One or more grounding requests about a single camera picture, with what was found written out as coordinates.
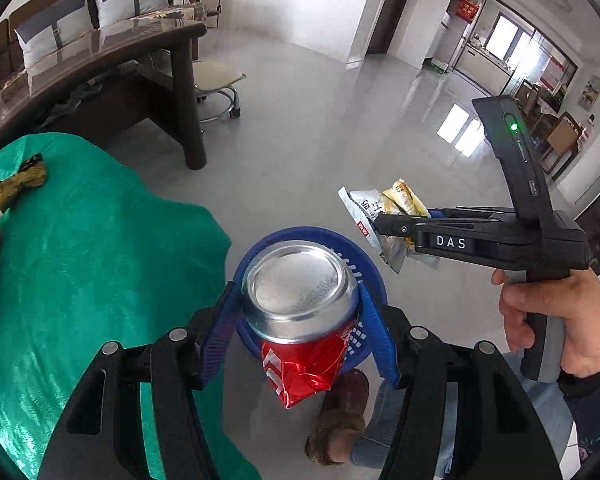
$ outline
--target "blue plastic basket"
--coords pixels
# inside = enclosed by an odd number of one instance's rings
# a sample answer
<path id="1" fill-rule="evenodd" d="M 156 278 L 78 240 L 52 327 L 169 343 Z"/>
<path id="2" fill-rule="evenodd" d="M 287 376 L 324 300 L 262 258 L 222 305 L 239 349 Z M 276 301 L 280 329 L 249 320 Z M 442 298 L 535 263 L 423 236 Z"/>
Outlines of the blue plastic basket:
<path id="1" fill-rule="evenodd" d="M 286 240 L 307 240 L 330 248 L 349 266 L 349 269 L 353 271 L 353 275 L 359 281 L 362 279 L 366 280 L 368 285 L 373 289 L 376 298 L 378 298 L 382 304 L 386 304 L 387 298 L 384 282 L 382 281 L 380 272 L 371 261 L 371 258 L 366 255 L 365 251 L 360 249 L 360 247 L 348 238 L 321 227 L 289 227 L 287 229 L 282 229 L 281 231 L 276 231 L 263 238 L 255 244 L 247 254 L 245 254 L 240 264 L 238 264 L 238 268 L 234 275 L 234 282 L 238 286 L 242 285 L 242 279 L 249 263 L 258 253 L 260 253 L 260 251 L 271 244 Z M 244 319 L 244 316 L 239 317 L 235 328 L 244 345 L 257 359 L 260 359 L 262 339 L 251 329 Z M 366 338 L 363 323 L 359 320 L 358 325 L 351 333 L 349 346 L 347 347 L 347 353 L 345 355 L 344 364 L 340 369 L 340 373 L 343 374 L 352 368 L 355 368 L 366 359 L 369 354 L 371 354 L 371 345 Z"/>

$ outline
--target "blue gripper pad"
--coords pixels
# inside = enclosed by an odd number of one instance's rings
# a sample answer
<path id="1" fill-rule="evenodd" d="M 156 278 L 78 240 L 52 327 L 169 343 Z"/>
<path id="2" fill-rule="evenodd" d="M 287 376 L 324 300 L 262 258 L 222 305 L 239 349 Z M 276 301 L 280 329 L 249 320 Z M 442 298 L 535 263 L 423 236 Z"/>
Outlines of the blue gripper pad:
<path id="1" fill-rule="evenodd" d="M 220 370 L 235 324 L 242 315 L 240 286 L 234 283 L 222 305 L 214 308 L 219 308 L 220 312 L 214 319 L 200 352 L 203 384 L 207 384 Z"/>
<path id="2" fill-rule="evenodd" d="M 362 303 L 360 321 L 365 327 L 366 339 L 374 355 L 376 367 L 380 376 L 389 381 L 394 388 L 397 388 L 400 374 L 398 373 L 394 340 L 382 321 L 378 306 L 366 283 L 362 281 L 359 286 L 360 301 Z"/>

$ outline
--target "person's leg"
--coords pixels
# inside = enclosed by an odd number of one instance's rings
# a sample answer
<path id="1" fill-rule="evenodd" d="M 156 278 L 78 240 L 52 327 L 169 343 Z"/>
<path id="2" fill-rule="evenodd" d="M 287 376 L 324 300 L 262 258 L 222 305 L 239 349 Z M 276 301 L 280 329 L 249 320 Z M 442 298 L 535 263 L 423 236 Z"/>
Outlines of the person's leg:
<path id="1" fill-rule="evenodd" d="M 552 443 L 556 458 L 561 460 L 566 448 L 573 419 L 557 384 L 544 384 L 530 381 L 520 373 L 520 357 L 504 354 L 509 366 L 521 381 L 522 387 L 532 401 Z M 382 382 L 376 405 L 369 425 L 363 432 L 355 430 L 333 431 L 328 437 L 326 449 L 332 462 L 351 462 L 355 465 L 380 469 L 394 437 L 402 400 L 403 390 L 394 390 L 387 382 Z M 451 467 L 456 416 L 458 410 L 458 388 L 449 383 L 446 390 L 445 422 L 443 426 L 437 476 L 444 476 Z"/>
<path id="2" fill-rule="evenodd" d="M 304 452 L 313 462 L 336 465 L 349 461 L 351 448 L 365 429 L 369 382 L 360 370 L 336 378 L 327 392 Z"/>

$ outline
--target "green tablecloth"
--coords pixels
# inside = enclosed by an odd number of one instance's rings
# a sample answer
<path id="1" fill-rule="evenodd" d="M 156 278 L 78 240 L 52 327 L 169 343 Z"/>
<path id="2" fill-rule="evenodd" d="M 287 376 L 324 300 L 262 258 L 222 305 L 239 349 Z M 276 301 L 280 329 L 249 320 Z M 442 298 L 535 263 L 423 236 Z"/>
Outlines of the green tablecloth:
<path id="1" fill-rule="evenodd" d="M 30 479 L 100 346 L 151 343 L 215 303 L 230 245 L 206 209 L 152 195 L 80 137 L 16 140 L 0 151 L 0 180 L 39 152 L 48 181 L 0 221 L 0 443 Z M 141 403 L 149 468 L 160 479 L 146 384 Z M 257 479 L 222 432 L 222 374 L 196 403 L 220 476 Z"/>

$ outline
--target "cabinet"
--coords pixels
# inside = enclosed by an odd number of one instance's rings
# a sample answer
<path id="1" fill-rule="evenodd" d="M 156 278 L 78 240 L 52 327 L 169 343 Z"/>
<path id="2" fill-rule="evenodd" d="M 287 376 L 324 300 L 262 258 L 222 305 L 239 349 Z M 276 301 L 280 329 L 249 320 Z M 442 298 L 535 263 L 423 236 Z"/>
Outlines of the cabinet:
<path id="1" fill-rule="evenodd" d="M 510 74 L 470 46 L 464 49 L 456 70 L 469 76 L 492 95 L 500 95 Z"/>

